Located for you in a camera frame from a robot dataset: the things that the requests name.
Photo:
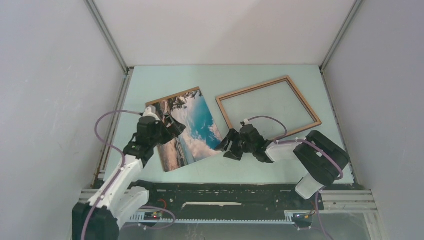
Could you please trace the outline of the landscape photo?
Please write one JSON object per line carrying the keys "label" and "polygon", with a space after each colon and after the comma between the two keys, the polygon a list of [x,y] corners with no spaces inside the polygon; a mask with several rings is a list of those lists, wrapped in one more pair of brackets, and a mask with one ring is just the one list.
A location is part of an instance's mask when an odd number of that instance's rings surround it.
{"label": "landscape photo", "polygon": [[162,168],[171,172],[219,154],[215,147],[223,140],[216,121],[199,87],[147,102],[161,108],[186,125],[184,132],[158,147]]}

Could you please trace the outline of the wooden picture frame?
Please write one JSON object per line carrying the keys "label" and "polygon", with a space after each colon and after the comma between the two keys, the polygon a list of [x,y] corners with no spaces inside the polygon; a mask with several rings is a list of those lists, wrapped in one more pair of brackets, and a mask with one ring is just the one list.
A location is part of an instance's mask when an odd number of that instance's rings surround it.
{"label": "wooden picture frame", "polygon": [[322,124],[293,80],[287,75],[216,97],[230,129],[249,121],[266,139],[289,137]]}

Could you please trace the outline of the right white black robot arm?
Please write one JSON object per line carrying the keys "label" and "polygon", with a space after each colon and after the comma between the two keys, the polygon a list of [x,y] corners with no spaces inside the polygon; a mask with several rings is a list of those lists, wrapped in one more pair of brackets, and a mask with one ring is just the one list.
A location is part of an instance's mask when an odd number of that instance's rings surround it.
{"label": "right white black robot arm", "polygon": [[297,209],[304,209],[317,192],[341,180],[350,161],[347,152],[320,131],[312,130],[305,138],[271,140],[265,139],[252,124],[242,124],[239,131],[231,129],[215,150],[235,161],[240,161],[245,153],[266,164],[299,160],[307,174],[290,196]]}

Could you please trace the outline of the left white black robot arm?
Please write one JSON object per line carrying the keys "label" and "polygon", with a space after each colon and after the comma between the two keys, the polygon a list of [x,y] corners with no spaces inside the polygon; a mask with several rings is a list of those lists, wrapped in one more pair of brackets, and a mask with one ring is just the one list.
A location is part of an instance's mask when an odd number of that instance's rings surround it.
{"label": "left white black robot arm", "polygon": [[130,217],[140,208],[153,208],[158,194],[131,183],[154,155],[154,149],[179,137],[186,126],[169,114],[159,117],[153,106],[131,112],[140,118],[112,175],[85,203],[72,209],[72,239],[117,240]]}

